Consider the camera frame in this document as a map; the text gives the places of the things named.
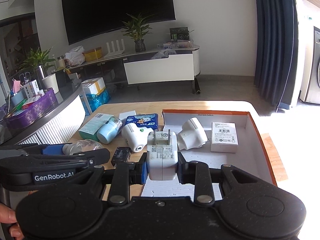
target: table surface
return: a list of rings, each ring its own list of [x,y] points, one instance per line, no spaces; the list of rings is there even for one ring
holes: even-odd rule
[[[188,109],[188,110],[222,110],[222,111],[245,111],[250,112],[258,130],[263,140],[264,146],[267,150],[268,157],[271,162],[272,170],[275,175],[276,181],[280,182],[288,179],[286,171],[284,169],[283,163],[279,157],[279,154],[274,146],[270,136],[266,133],[263,127],[259,123],[259,115],[253,108],[253,106],[244,101],[172,101],[172,102],[141,102],[141,103],[121,103],[121,104],[106,104],[100,106],[96,111],[93,112],[91,116],[83,123],[87,123],[95,114],[113,114],[119,116],[120,113],[135,110],[137,114],[153,114],[157,113],[159,115],[159,130],[162,130],[164,126],[164,120],[162,118],[163,109]],[[79,133],[76,132],[69,142],[76,142],[82,140]],[[112,158],[115,150],[119,146],[127,146],[123,137],[119,134],[110,144],[103,145],[107,148]],[[146,152],[146,147],[139,153],[132,153],[130,161],[137,162],[142,153]],[[104,164],[105,169],[113,169],[111,162]],[[107,185],[106,193],[103,197],[104,200],[107,199],[109,192],[109,185]],[[143,185],[132,185],[130,186],[130,196],[139,196],[143,190]]]

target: human hand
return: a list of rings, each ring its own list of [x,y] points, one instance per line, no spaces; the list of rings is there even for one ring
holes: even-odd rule
[[[1,203],[0,203],[0,223],[4,223],[4,224],[17,223],[16,213],[11,208],[8,208],[6,205],[3,205]],[[16,240],[22,240],[24,238],[18,224],[15,224],[12,227],[10,227],[9,233],[12,237],[15,237]]]

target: potted plant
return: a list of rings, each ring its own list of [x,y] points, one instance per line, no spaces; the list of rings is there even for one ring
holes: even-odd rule
[[[53,58],[49,58],[49,52],[51,49],[41,51],[30,49],[27,54],[26,60],[20,65],[19,69],[32,69],[37,76],[38,85],[42,85],[42,79],[47,76],[46,69],[53,66],[49,65],[49,62],[55,61]]]
[[[152,29],[149,24],[146,24],[146,21],[150,16],[143,17],[141,13],[137,17],[128,13],[127,15],[131,17],[131,20],[123,22],[126,30],[122,32],[125,32],[124,36],[129,36],[134,39],[136,52],[145,51],[146,46],[142,38],[147,33],[150,33],[149,29]]]

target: black television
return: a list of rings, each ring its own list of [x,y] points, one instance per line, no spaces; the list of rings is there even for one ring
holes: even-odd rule
[[[123,28],[127,15],[153,15],[148,23],[175,20],[173,0],[62,0],[69,44]]]

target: white plastic bag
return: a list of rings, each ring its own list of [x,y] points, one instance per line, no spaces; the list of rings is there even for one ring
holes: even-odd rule
[[[73,48],[69,52],[66,53],[66,59],[70,66],[81,65],[85,62],[85,58],[83,55],[84,48],[82,46]]]
[[[158,59],[158,58],[168,58],[169,55],[177,54],[174,49],[162,49],[157,54],[155,54],[151,59]]]

